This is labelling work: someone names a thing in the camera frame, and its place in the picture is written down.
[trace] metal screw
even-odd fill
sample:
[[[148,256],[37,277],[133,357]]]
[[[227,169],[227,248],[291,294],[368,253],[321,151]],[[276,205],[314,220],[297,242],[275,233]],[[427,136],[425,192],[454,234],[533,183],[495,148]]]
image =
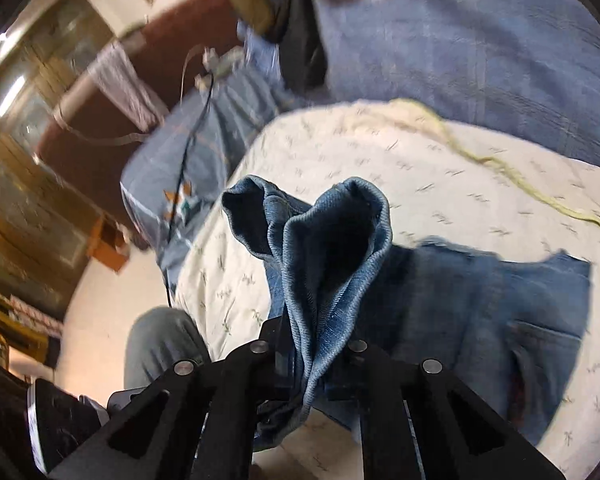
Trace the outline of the metal screw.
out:
[[[249,345],[249,350],[251,350],[254,354],[264,354],[264,352],[269,350],[269,343],[263,341],[262,339],[258,339]]]
[[[175,364],[175,366],[173,367],[173,371],[176,372],[178,375],[189,375],[194,370],[194,368],[195,366],[192,362],[180,361]]]
[[[422,363],[422,369],[427,374],[439,374],[442,371],[442,363],[435,359],[427,359]]]
[[[366,344],[366,342],[362,341],[362,339],[354,339],[352,341],[349,341],[348,346],[349,350],[355,352],[356,354],[359,354],[360,352],[364,352],[368,345]]]

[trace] jeans pocket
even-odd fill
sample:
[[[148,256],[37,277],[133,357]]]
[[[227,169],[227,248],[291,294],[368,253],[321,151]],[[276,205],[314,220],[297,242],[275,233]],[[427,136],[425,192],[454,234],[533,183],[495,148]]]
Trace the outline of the jeans pocket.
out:
[[[537,445],[560,402],[576,362],[581,339],[525,321],[507,324],[507,345],[524,384],[520,433]]]

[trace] yellow cord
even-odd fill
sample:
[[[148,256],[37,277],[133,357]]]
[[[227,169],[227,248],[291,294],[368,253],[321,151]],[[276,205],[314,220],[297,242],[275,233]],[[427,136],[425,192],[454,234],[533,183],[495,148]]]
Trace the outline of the yellow cord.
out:
[[[437,115],[433,110],[431,110],[429,107],[425,106],[424,104],[422,104],[418,101],[410,100],[410,99],[396,99],[396,100],[391,101],[391,104],[410,104],[410,105],[414,105],[417,108],[420,108],[423,111],[423,113],[426,116],[428,116],[429,119],[432,119],[436,123],[436,126],[439,127],[440,132],[442,133],[442,135],[444,137],[443,142],[451,150],[456,152],[458,155],[463,156],[467,160],[476,162],[477,164],[493,168],[497,172],[506,176],[510,181],[512,181],[513,184],[518,186],[522,191],[527,193],[530,197],[535,198],[539,202],[547,204],[548,206],[554,208],[558,213],[561,213],[570,218],[575,218],[576,220],[592,222],[593,224],[597,224],[600,226],[600,216],[599,215],[594,214],[593,212],[590,213],[590,212],[574,210],[574,209],[567,207],[564,204],[558,202],[555,198],[543,194],[542,192],[538,191],[534,186],[532,186],[530,183],[528,183],[518,170],[516,170],[515,168],[512,168],[509,164],[507,164],[506,162],[504,162],[497,156],[492,156],[492,155],[480,156],[480,155],[476,155],[475,153],[470,152],[452,135],[451,131],[446,127],[446,124],[442,120],[442,118],[440,118],[439,115]],[[412,124],[407,124],[404,121],[398,120],[397,122],[401,122],[402,125],[408,126],[410,128],[413,127]]]

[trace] mattress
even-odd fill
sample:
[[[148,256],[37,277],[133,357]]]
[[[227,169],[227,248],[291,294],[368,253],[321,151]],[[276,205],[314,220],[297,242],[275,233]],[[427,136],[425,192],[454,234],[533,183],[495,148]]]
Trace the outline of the mattress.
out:
[[[329,186],[360,176],[387,196],[395,244],[412,246],[438,235],[510,261],[538,261],[558,249],[589,260],[587,331],[563,402],[538,447],[569,480],[583,479],[600,460],[600,226],[569,218],[501,172],[458,155],[441,142],[439,128],[446,126],[467,150],[516,168],[538,194],[597,218],[600,168],[506,134],[436,121],[410,102],[285,114],[264,129],[229,184],[257,174],[313,203]],[[218,360],[257,338],[269,301],[262,263],[234,239],[216,203],[184,261],[176,304],[195,320]],[[271,453],[316,478],[344,478],[343,470],[346,478],[362,478],[360,448],[331,424],[314,414],[308,427]],[[324,431],[339,437],[325,438]]]

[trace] gray pants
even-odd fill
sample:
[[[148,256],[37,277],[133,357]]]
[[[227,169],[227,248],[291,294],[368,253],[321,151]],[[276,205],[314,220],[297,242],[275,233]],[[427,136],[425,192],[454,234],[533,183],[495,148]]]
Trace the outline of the gray pants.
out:
[[[184,310],[160,306],[136,320],[125,353],[125,389],[143,388],[182,359],[211,362],[196,324]]]

